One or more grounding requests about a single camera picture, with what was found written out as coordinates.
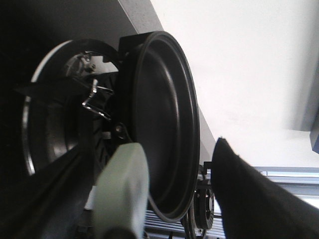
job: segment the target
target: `white ceiling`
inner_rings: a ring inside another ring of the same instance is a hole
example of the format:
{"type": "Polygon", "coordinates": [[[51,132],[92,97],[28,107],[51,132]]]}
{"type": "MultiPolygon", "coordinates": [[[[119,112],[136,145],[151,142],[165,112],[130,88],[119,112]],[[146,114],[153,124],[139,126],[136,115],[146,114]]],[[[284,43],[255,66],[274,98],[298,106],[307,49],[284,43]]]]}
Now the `white ceiling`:
{"type": "Polygon", "coordinates": [[[185,51],[215,138],[254,166],[319,167],[309,140],[319,102],[319,1],[151,2],[185,51]]]}

